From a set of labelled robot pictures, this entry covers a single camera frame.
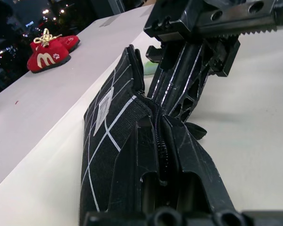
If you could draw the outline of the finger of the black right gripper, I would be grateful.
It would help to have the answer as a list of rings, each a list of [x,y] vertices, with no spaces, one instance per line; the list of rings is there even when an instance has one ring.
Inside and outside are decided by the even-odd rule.
[[[240,47],[238,36],[204,39],[179,58],[164,94],[165,113],[186,121],[195,109],[210,75],[227,77]]]
[[[165,111],[174,111],[179,105],[180,86],[184,84],[186,63],[185,42],[163,43],[160,48],[149,46],[146,57],[157,63],[147,97]]]

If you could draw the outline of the green highlighter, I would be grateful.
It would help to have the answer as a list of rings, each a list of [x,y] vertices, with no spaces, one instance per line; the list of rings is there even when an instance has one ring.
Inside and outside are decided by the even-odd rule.
[[[144,75],[152,75],[156,72],[158,64],[148,61],[144,64]]]

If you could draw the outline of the red slipper with M logo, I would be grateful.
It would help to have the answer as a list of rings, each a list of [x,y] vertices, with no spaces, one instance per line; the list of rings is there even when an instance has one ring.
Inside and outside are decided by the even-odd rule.
[[[27,61],[27,69],[32,73],[40,73],[51,68],[61,66],[71,59],[68,50],[57,40],[48,46],[32,42],[32,55]]]

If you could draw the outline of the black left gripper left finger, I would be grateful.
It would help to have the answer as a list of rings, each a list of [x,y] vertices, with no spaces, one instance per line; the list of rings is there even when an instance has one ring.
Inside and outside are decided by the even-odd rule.
[[[153,212],[158,186],[158,154],[149,116],[133,130],[118,154],[112,179],[108,211]]]

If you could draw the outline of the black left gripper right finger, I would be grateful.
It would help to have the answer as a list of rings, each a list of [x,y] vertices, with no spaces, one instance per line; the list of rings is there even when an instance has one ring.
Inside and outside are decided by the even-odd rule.
[[[164,117],[168,148],[175,163],[175,208],[179,212],[235,212],[211,156],[198,139],[205,130]]]

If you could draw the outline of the red slipper with white print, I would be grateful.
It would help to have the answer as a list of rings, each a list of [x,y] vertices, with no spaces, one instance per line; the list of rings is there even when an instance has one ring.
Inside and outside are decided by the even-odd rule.
[[[76,47],[80,43],[80,39],[75,35],[70,35],[70,36],[65,36],[65,37],[61,36],[61,37],[58,37],[55,40],[57,40],[59,43],[61,43],[68,50],[68,52],[72,52],[74,49],[76,49]],[[39,45],[41,45],[41,44],[35,44],[34,42],[30,43],[30,46],[31,46],[31,49],[33,50],[33,52],[35,52],[37,50],[37,47]]]

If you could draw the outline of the black white-grid zip pouch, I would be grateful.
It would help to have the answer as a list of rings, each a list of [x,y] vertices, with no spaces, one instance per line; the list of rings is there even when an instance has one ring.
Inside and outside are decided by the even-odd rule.
[[[84,115],[79,226],[87,213],[108,210],[116,158],[137,121],[155,115],[138,98],[144,91],[141,55],[130,45]]]

